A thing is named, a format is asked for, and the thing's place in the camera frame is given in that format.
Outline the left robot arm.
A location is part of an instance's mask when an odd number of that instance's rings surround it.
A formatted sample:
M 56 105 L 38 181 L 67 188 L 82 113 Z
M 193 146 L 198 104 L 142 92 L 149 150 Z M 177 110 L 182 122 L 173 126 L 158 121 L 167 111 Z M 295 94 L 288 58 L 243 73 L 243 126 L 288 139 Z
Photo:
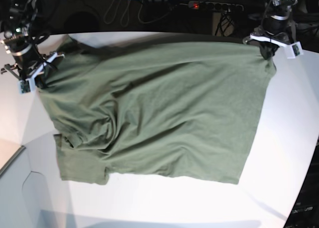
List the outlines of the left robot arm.
M 287 59 L 302 55 L 303 49 L 297 41 L 296 23 L 292 19 L 292 8 L 298 0 L 269 0 L 265 5 L 261 23 L 243 43 L 256 41 L 265 60 L 271 59 L 278 48 L 283 48 Z

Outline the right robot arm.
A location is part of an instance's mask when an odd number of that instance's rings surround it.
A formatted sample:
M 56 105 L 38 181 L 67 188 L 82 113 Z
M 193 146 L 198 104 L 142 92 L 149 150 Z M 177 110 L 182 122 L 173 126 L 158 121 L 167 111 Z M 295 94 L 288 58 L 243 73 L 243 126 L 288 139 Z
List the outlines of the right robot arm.
M 64 53 L 42 54 L 38 45 L 51 35 L 42 17 L 40 0 L 0 0 L 0 43 L 15 61 L 5 64 L 1 73 L 10 73 L 18 81 L 21 94 L 46 86 L 43 77 L 49 69 L 57 70 Z

